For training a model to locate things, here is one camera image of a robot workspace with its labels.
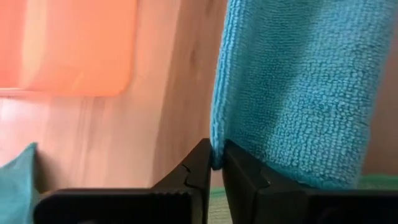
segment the orange plastic container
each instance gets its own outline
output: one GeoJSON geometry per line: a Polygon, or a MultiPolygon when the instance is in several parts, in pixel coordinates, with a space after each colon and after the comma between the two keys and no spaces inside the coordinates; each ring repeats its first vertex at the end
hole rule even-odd
{"type": "Polygon", "coordinates": [[[1,0],[0,95],[118,94],[135,18],[135,0],[1,0]]]}

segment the black plastic part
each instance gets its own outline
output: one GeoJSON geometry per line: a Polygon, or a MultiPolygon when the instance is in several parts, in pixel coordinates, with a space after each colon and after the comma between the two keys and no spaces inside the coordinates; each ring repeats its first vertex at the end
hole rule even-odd
{"type": "Polygon", "coordinates": [[[398,223],[396,190],[319,190],[290,180],[228,141],[224,185],[234,224],[398,223]]]}
{"type": "Polygon", "coordinates": [[[206,224],[211,145],[203,139],[169,175],[151,189],[64,189],[41,200],[36,224],[206,224]]]}

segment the wood grain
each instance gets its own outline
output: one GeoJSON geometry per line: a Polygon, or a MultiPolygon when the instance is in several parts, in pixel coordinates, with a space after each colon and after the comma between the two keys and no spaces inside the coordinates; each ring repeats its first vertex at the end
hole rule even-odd
{"type": "Polygon", "coordinates": [[[119,96],[1,99],[0,165],[36,141],[39,190],[151,186],[208,136],[224,2],[138,1],[133,75],[119,96]]]}

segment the light wood panel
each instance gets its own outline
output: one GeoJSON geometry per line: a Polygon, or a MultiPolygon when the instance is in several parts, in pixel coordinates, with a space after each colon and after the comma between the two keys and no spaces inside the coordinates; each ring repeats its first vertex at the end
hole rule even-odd
{"type": "Polygon", "coordinates": [[[152,185],[208,135],[224,2],[138,1],[122,95],[1,99],[0,164],[37,141],[40,190],[152,185]]]}

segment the blue microfiber towel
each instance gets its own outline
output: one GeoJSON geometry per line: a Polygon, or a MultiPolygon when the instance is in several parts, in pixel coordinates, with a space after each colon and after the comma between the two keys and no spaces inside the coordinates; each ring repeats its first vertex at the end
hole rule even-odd
{"type": "Polygon", "coordinates": [[[18,157],[0,167],[0,223],[31,224],[39,193],[34,188],[34,155],[30,144],[18,157]]]}
{"type": "Polygon", "coordinates": [[[229,0],[211,111],[230,139],[323,189],[359,179],[396,0],[229,0]]]}

